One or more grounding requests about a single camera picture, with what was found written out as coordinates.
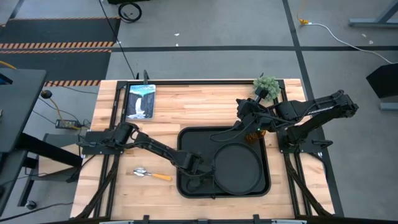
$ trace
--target black plastic tray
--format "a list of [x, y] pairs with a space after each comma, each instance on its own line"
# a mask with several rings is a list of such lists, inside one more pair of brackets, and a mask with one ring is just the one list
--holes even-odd
[[[213, 160], [213, 155], [217, 149], [225, 144], [238, 142], [247, 144], [252, 147], [256, 154], [261, 158], [262, 167], [264, 169], [263, 176], [259, 185], [246, 195], [231, 195], [221, 190], [213, 181], [205, 182], [200, 188], [191, 191], [187, 188], [189, 177], [177, 171], [177, 189], [181, 195], [186, 198], [217, 198], [217, 197], [259, 197], [268, 193], [271, 188], [271, 178], [269, 175], [267, 151], [264, 138], [260, 138], [253, 143], [247, 143], [244, 135], [241, 134], [237, 138], [227, 142], [214, 142], [209, 139], [209, 135], [227, 130], [231, 127], [189, 127], [180, 131], [178, 134], [177, 150], [185, 150], [198, 154], [204, 158], [206, 162]], [[227, 139], [241, 131], [229, 131], [224, 134], [214, 136], [215, 139]]]

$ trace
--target black frying pan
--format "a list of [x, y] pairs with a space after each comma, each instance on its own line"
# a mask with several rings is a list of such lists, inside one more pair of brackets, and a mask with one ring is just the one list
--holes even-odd
[[225, 192], [245, 195], [254, 190], [262, 177], [262, 164], [253, 149], [241, 143], [221, 146], [213, 157], [214, 180]]

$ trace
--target green plant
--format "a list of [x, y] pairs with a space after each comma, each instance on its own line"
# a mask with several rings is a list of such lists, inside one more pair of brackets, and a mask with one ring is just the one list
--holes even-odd
[[261, 87], [268, 91], [268, 95], [265, 98], [266, 102], [272, 101], [273, 99], [279, 96], [280, 93], [279, 83], [275, 79], [275, 77], [260, 76], [260, 78], [253, 81], [253, 85], [254, 85], [254, 90], [256, 90], [256, 88], [258, 87]]

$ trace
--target hazard stripe tape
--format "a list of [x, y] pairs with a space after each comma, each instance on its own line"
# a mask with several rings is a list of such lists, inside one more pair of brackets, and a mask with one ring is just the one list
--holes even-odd
[[48, 49], [75, 47], [112, 47], [113, 41], [56, 42], [56, 43], [0, 43], [0, 49]]
[[100, 83], [101, 80], [60, 80], [45, 82], [44, 86], [99, 86]]
[[0, 51], [0, 54], [60, 54], [60, 53], [98, 53], [109, 52], [110, 49], [91, 49], [91, 50], [5, 50]]
[[[71, 18], [13, 18], [10, 21], [21, 20], [74, 20], [74, 19], [106, 19], [106, 17], [71, 17]], [[108, 17], [108, 19], [120, 19], [119, 16]]]

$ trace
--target gray floor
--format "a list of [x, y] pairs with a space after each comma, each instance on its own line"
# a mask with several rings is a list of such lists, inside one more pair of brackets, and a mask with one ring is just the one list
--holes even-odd
[[[327, 25], [342, 40], [354, 45], [398, 45], [398, 29], [353, 29], [347, 26], [350, 17], [376, 16], [390, 0], [307, 2], [301, 17]], [[15, 4], [16, 1], [0, 1], [0, 13], [9, 16]], [[142, 19], [135, 24], [121, 24], [119, 39], [124, 47], [293, 45], [281, 1], [151, 0], [139, 4], [144, 12]], [[289, 4], [295, 17], [300, 1], [290, 0]], [[115, 6], [104, 5], [109, 16], [116, 15]], [[25, 0], [17, 15], [25, 18], [96, 16], [102, 16], [102, 12], [95, 0]], [[301, 45], [341, 45], [321, 27], [302, 27], [297, 33]], [[397, 52], [379, 53], [398, 62]], [[261, 72], [277, 78], [301, 78], [295, 52], [129, 52], [126, 55], [134, 71], [146, 69], [151, 78], [255, 78]], [[398, 156], [398, 138], [395, 137], [398, 113], [379, 111], [379, 100], [365, 80], [385, 62], [362, 52], [304, 52], [303, 56], [315, 97], [343, 89], [359, 105], [354, 118], [324, 125], [326, 138], [335, 142], [330, 147], [330, 156], [345, 215], [398, 220], [395, 211], [398, 206], [398, 165], [394, 161]], [[112, 53], [106, 78], [130, 77], [121, 53]], [[98, 88], [79, 89], [97, 91]], [[94, 95], [63, 88], [51, 90], [61, 109], [81, 120], [92, 117]], [[41, 101], [35, 110], [53, 121], [57, 118], [55, 111]], [[45, 133], [65, 133], [35, 114], [25, 132], [38, 138]], [[18, 181], [15, 195], [23, 183], [23, 180]], [[76, 184], [38, 183], [30, 199], [38, 202], [40, 207], [71, 202], [75, 187]], [[11, 200], [2, 217], [25, 211], [23, 208], [14, 210], [15, 204], [16, 201]], [[51, 208], [17, 221], [65, 220], [69, 213], [70, 207]]]

